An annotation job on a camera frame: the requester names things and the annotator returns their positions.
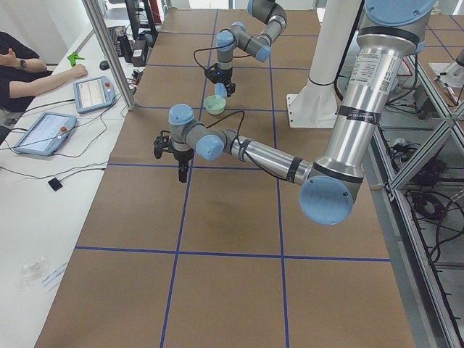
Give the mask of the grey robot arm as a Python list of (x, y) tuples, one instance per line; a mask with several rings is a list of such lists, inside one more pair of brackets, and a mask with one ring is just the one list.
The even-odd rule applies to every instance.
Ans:
[(218, 33), (216, 38), (217, 63), (207, 68), (205, 76), (215, 85), (218, 98), (230, 97), (236, 89), (232, 82), (233, 51), (239, 48), (259, 62), (265, 62), (271, 54), (271, 46), (286, 29), (285, 10), (275, 1), (249, 1), (248, 13), (266, 24), (257, 36), (247, 33), (242, 22), (234, 22), (229, 28)]
[(351, 213), (363, 182), (362, 162), (395, 87), (404, 58), (420, 53), (432, 1), (329, 1), (306, 86), (287, 100), (294, 128), (330, 128), (325, 153), (307, 162), (237, 130), (199, 122), (187, 104), (168, 112), (169, 129), (154, 156), (171, 153), (180, 181), (194, 155), (229, 154), (267, 174), (300, 185), (299, 206), (311, 220), (335, 225)]

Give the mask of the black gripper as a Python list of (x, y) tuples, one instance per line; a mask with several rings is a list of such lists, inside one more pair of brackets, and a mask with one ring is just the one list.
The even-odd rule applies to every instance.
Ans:
[(186, 183), (189, 173), (189, 161), (194, 157), (194, 150), (185, 143), (170, 140), (170, 131), (162, 130), (154, 140), (154, 157), (160, 159), (163, 153), (170, 153), (170, 142), (173, 156), (178, 161), (178, 180)]
[(218, 63), (216, 64), (222, 70), (222, 76), (215, 75), (214, 84), (223, 83), (225, 85), (226, 95), (229, 98), (235, 93), (236, 90), (236, 84), (232, 82), (233, 68), (230, 67), (228, 69), (225, 69), (221, 68)]

